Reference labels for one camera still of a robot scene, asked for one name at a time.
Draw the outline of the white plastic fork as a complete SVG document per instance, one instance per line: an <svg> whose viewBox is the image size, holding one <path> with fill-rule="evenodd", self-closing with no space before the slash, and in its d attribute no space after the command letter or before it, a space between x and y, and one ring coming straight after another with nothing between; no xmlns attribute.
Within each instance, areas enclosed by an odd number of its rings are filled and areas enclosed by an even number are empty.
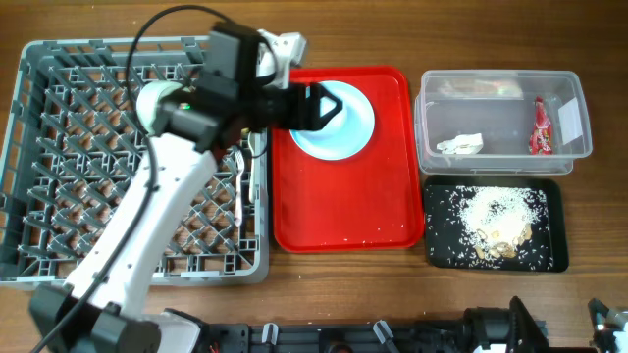
<svg viewBox="0 0 628 353"><path fill-rule="evenodd" d="M235 225L240 227L243 218L242 206L242 177L245 172L245 160L240 149L235 151L236 179L235 179Z"/></svg>

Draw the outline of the white plastic spoon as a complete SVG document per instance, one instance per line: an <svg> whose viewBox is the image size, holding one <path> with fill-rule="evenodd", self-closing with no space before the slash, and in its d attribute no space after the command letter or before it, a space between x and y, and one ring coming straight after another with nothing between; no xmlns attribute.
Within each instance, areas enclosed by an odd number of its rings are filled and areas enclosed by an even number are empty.
<svg viewBox="0 0 628 353"><path fill-rule="evenodd" d="M248 136L247 136L247 143L249 146L249 150L250 150L250 154L251 154L251 161L250 161L250 176L249 176L249 186L248 186L248 200L249 203L251 205L254 204L255 202L255 196L254 196L254 181L255 181L255 159L256 156L258 155L257 153L257 146L256 146L256 133L251 132Z"/></svg>

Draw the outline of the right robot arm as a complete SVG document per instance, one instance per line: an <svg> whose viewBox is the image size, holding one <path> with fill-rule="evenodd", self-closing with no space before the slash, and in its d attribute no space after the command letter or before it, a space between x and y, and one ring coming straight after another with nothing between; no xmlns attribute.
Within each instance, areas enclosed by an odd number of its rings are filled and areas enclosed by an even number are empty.
<svg viewBox="0 0 628 353"><path fill-rule="evenodd" d="M599 299L588 302L593 339L587 347L552 347L521 299L509 307L475 308L464 312L455 346L460 352L500 353L627 353L627 313Z"/></svg>

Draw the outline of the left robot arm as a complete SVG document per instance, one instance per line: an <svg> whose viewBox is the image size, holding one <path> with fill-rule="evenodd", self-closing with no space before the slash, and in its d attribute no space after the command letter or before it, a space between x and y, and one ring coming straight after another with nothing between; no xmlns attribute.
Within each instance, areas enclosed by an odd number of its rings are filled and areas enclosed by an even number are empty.
<svg viewBox="0 0 628 353"><path fill-rule="evenodd" d="M147 315L144 303L167 244L199 191L218 172L244 130L317 131L332 114L320 84L290 79L307 42L232 21L215 24L192 84L157 80L138 93L133 112L146 151L94 247L60 286L40 285L29 304L53 352L202 352L208 325L187 314Z"/></svg>

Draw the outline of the light blue plate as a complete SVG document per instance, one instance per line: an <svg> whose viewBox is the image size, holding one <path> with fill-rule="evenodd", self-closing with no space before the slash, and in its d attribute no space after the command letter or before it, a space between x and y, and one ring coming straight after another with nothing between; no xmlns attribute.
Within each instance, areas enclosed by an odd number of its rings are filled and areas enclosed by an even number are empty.
<svg viewBox="0 0 628 353"><path fill-rule="evenodd" d="M362 150L375 128L374 109L367 97L356 87L337 80L321 85L339 98L342 110L318 131L292 130L290 136L306 154L320 160L338 161Z"/></svg>

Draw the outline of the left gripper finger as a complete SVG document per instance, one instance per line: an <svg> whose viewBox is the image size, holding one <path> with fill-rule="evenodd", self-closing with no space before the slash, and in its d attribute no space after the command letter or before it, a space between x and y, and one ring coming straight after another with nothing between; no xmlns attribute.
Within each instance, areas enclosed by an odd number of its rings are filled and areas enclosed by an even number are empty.
<svg viewBox="0 0 628 353"><path fill-rule="evenodd" d="M339 113L343 108L342 101L323 83L310 83L306 96L311 113Z"/></svg>
<svg viewBox="0 0 628 353"><path fill-rule="evenodd" d="M321 114L319 111L308 111L304 117L303 130L319 131L340 112L341 108L334 108L325 114Z"/></svg>

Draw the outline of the rice food scraps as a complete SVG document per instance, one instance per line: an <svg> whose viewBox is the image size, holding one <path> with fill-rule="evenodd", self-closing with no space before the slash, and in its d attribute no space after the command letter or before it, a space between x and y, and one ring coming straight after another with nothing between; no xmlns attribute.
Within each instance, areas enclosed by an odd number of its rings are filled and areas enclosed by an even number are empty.
<svg viewBox="0 0 628 353"><path fill-rule="evenodd" d="M429 262L442 268L545 272L553 267L547 195L524 187L426 188Z"/></svg>

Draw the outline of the red snack wrapper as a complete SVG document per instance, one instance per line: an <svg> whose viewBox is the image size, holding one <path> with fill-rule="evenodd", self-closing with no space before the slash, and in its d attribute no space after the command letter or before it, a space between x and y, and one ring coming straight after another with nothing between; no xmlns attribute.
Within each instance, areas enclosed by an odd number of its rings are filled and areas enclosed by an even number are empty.
<svg viewBox="0 0 628 353"><path fill-rule="evenodd" d="M535 99L535 120L529 140L529 150L532 155L552 155L552 124L547 113L544 99L537 96Z"/></svg>

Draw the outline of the white tissue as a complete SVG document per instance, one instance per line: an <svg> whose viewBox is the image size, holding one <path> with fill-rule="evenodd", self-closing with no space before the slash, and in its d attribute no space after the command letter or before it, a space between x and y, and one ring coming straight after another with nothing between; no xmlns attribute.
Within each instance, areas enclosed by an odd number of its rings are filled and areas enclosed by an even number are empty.
<svg viewBox="0 0 628 353"><path fill-rule="evenodd" d="M447 155L473 155L478 154L484 147L481 133L460 134L454 139L437 144L437 150Z"/></svg>

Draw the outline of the green saucer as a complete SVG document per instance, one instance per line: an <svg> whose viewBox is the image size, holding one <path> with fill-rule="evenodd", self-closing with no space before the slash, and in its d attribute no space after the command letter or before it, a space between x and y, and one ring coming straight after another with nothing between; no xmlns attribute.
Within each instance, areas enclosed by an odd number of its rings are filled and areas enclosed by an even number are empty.
<svg viewBox="0 0 628 353"><path fill-rule="evenodd" d="M139 122L146 133L155 133L152 124L156 120L158 103L161 98L183 88L183 85L174 81L158 80L146 84L138 94L135 110Z"/></svg>

